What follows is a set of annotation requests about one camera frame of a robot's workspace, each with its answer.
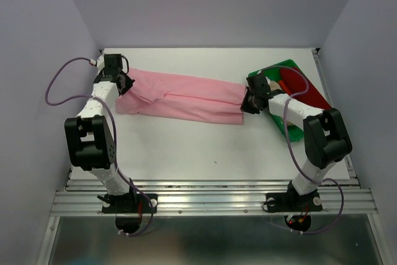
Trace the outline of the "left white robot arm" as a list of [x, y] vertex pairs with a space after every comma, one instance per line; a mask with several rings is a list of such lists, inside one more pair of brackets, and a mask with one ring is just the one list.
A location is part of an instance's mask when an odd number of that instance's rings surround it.
[[126, 212], [137, 207], [138, 196], [117, 165], [117, 132], [111, 107], [135, 82], [123, 67], [129, 66], [122, 54], [105, 54], [98, 65], [93, 89], [77, 116], [65, 120], [69, 158], [75, 167], [95, 176], [106, 188], [110, 203]]

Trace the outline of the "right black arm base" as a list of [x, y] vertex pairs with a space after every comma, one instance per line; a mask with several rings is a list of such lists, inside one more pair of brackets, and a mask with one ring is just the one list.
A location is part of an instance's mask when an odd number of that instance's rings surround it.
[[286, 226], [299, 233], [307, 232], [311, 226], [311, 212], [323, 210], [317, 190], [300, 195], [290, 182], [285, 192], [271, 192], [265, 195], [262, 209], [268, 213], [285, 213]]

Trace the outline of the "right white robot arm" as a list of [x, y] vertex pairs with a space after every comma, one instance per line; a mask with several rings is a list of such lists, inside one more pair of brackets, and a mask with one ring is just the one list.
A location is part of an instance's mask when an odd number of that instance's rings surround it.
[[[241, 110], [258, 114], [268, 110], [269, 114], [283, 119], [285, 138], [298, 175], [291, 181], [293, 190], [285, 196], [286, 204], [300, 209], [308, 201], [307, 194], [315, 191], [323, 182], [328, 171], [352, 151], [352, 143], [341, 113], [335, 109], [320, 109], [296, 99], [309, 91], [307, 78], [297, 70], [305, 83], [304, 90], [292, 95], [282, 90], [272, 90], [270, 78], [262, 70], [246, 78], [248, 90]], [[303, 131], [306, 161], [300, 166], [290, 143], [287, 124], [293, 124]]]

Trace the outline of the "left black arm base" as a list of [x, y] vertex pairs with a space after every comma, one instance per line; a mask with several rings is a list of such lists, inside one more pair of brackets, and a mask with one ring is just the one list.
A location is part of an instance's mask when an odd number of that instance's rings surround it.
[[98, 195], [103, 214], [115, 216], [115, 227], [119, 235], [138, 236], [151, 225], [157, 212], [158, 195], [130, 192], [124, 195]]

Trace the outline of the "pink t-shirt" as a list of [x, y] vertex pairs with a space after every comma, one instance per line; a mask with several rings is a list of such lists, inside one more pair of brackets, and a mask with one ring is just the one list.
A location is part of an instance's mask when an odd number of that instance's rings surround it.
[[135, 82], [115, 104], [119, 114], [242, 125], [246, 86], [195, 76], [131, 69]]

